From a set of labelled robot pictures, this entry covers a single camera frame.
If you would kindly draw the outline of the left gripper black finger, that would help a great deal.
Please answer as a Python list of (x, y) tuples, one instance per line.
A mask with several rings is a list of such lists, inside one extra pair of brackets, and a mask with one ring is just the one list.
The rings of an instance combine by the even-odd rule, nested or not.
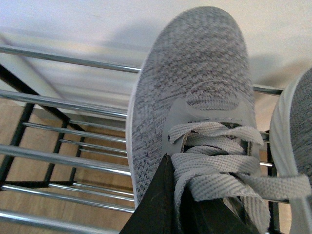
[[(189, 189), (181, 203), (184, 234), (254, 234), (245, 220), (236, 216), (221, 199), (195, 201)], [(165, 155), (142, 201), (122, 228), (122, 234), (176, 234), (174, 169)]]

